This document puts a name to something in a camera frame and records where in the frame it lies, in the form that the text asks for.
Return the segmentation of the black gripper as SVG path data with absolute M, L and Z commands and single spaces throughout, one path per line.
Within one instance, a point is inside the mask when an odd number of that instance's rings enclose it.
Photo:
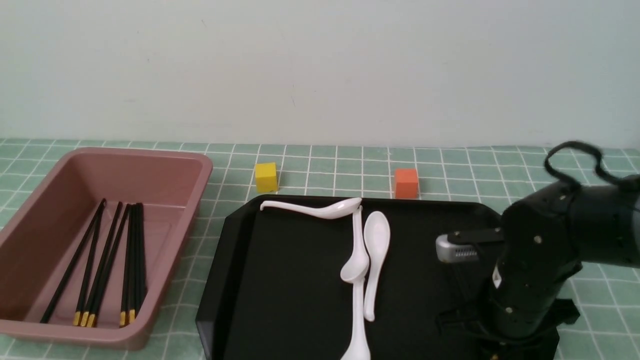
M 438 315 L 438 331 L 477 340 L 487 360 L 552 360 L 557 328 L 579 317 L 571 300 L 558 299 L 582 269 L 570 240 L 570 205 L 582 190 L 558 181 L 503 212 L 503 246 L 473 300 Z

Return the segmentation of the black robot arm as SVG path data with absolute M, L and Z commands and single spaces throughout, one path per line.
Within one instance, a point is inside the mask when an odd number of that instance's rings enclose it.
M 439 313 L 439 333 L 473 338 L 480 360 L 552 360 L 558 326 L 580 317 L 560 298 L 583 262 L 639 267 L 639 177 L 607 186 L 558 181 L 516 201 L 495 228 L 439 235 L 444 264 L 491 267 L 473 299 Z

